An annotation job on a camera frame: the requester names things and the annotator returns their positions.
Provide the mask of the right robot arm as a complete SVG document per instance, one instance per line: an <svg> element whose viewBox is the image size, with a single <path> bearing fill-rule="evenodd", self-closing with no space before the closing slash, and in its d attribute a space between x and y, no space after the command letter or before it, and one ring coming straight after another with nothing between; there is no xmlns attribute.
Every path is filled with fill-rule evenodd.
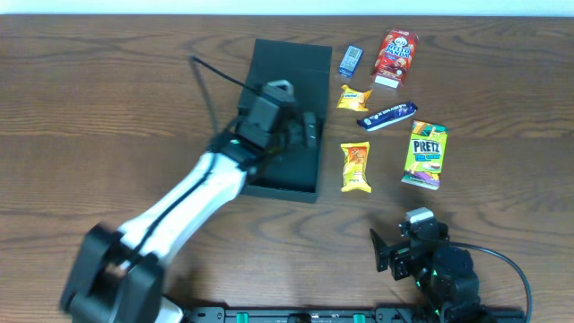
<svg viewBox="0 0 574 323"><path fill-rule="evenodd" d="M492 323L481 304L479 279L470 252L449 245L448 226L436 220L399 224L408 240L389 246L370 230L379 272L389 269L397 281L409 276L422 293L412 322Z"/></svg>

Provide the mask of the dark blue chocolate bar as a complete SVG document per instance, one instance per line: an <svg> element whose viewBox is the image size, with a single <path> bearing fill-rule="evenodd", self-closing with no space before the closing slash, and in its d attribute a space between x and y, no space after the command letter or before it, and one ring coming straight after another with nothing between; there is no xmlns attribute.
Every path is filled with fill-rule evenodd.
<svg viewBox="0 0 574 323"><path fill-rule="evenodd" d="M372 132L409 118L417 111L418 106L409 100L388 109L381 110L368 117L359 118L356 120L356 123L362 129Z"/></svg>

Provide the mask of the green Pretz snack box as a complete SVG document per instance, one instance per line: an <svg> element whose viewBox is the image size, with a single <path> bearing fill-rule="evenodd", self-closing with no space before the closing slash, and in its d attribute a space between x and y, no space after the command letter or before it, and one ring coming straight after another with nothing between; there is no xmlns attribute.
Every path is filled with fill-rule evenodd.
<svg viewBox="0 0 574 323"><path fill-rule="evenodd" d="M437 190L440 186L447 140L446 127L414 120L401 181Z"/></svg>

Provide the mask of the red Hello Panda box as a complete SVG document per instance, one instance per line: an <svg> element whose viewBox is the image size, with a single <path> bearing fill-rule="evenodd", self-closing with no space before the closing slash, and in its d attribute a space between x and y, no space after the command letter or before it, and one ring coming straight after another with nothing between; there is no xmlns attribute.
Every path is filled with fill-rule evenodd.
<svg viewBox="0 0 574 323"><path fill-rule="evenodd" d="M371 73L373 82L390 88L402 87L417 51L419 38L412 31L389 29Z"/></svg>

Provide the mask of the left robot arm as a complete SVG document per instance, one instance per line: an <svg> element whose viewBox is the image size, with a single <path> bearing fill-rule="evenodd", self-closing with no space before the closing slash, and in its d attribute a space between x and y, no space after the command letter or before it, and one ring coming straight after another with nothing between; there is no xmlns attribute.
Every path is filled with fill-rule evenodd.
<svg viewBox="0 0 574 323"><path fill-rule="evenodd" d="M317 147L315 115L258 98L155 205L114 231L98 224L87 232L60 309L75 322L185 321L185 310L164 294L174 257L268 162L294 147Z"/></svg>

